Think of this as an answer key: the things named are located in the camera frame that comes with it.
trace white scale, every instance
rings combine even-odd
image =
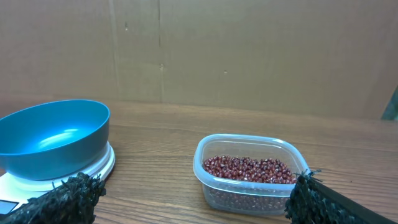
[[[103,152],[99,159],[81,171],[54,180],[27,180],[9,173],[4,174],[0,177],[0,215],[18,209],[21,205],[27,203],[28,199],[47,193],[53,189],[53,186],[62,185],[62,181],[66,182],[69,177],[76,177],[79,172],[92,177],[100,174],[101,180],[105,180],[114,167],[116,157],[109,142],[106,143]]]

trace clear plastic container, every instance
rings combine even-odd
[[[203,168],[214,156],[280,159],[292,173],[309,172],[301,153],[291,144],[275,138],[238,134],[213,134],[199,142],[193,171],[203,183],[207,203],[216,209],[247,215],[281,215],[294,184],[263,184],[215,177]]]

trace blue bowl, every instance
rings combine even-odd
[[[108,141],[109,108],[92,100],[33,106],[0,119],[0,167],[14,176],[48,180],[95,160]]]

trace cardboard wall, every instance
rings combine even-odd
[[[379,119],[395,0],[0,1],[0,93]]]

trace tabletop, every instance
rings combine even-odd
[[[0,96],[0,117],[52,96]],[[96,223],[289,223],[213,210],[192,171],[198,142],[213,133],[288,141],[318,179],[398,222],[398,123],[268,111],[102,100],[111,109],[116,153]]]

